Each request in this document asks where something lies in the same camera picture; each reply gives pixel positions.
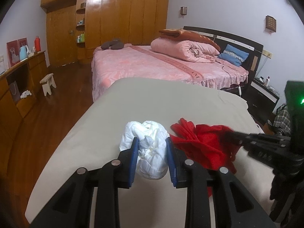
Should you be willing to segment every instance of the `red cloth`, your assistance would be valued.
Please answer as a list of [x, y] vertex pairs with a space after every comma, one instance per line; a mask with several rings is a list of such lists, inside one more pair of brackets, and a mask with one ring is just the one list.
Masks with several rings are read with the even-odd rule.
[[224, 125], [208, 126], [180, 119], [180, 124], [173, 124], [171, 129], [179, 136], [170, 135], [174, 146], [186, 153], [186, 156], [203, 167], [218, 170], [227, 167], [233, 174], [237, 172], [232, 161], [240, 149], [239, 145], [220, 141], [226, 131], [232, 131]]

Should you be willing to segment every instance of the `wall socket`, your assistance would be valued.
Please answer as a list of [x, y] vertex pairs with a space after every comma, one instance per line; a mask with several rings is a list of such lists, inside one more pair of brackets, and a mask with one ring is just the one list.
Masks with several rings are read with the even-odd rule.
[[268, 58], [272, 58], [272, 53], [270, 53], [269, 51], [263, 50], [262, 54]]

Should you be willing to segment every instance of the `headboard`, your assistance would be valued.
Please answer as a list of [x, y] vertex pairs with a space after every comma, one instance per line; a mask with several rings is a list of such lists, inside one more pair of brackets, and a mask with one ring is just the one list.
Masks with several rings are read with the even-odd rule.
[[249, 72], [248, 84], [249, 85], [251, 84], [260, 63], [261, 55], [263, 52], [263, 45], [254, 42], [250, 39], [246, 39], [231, 33], [221, 32], [207, 28], [184, 26], [184, 30], [194, 31], [209, 37], [217, 45], [219, 45], [219, 47], [221, 47], [220, 53], [222, 53], [225, 50], [227, 44], [230, 44], [242, 51], [249, 53], [249, 56], [243, 62], [242, 67]]

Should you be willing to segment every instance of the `stool leg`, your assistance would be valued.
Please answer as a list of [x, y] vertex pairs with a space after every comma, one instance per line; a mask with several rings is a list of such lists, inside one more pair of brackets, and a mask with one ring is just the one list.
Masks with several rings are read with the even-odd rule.
[[52, 95], [50, 80], [47, 81], [47, 92], [49, 93], [49, 95]]
[[48, 87], [48, 84], [43, 84], [42, 85], [43, 93], [44, 93], [45, 96], [47, 95], [47, 92], [48, 92], [47, 87]]
[[54, 81], [54, 77], [52, 76], [52, 78], [51, 78], [51, 85], [54, 87], [54, 88], [56, 88], [57, 86], [56, 86], [56, 83], [55, 83], [55, 81]]

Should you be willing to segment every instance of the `plaid fabric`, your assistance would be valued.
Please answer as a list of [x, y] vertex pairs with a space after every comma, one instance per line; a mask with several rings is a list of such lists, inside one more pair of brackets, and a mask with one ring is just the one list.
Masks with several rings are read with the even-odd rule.
[[277, 129], [277, 134], [283, 136], [291, 135], [291, 120], [288, 113], [287, 104], [282, 104], [277, 108], [277, 115], [273, 122], [273, 127]]

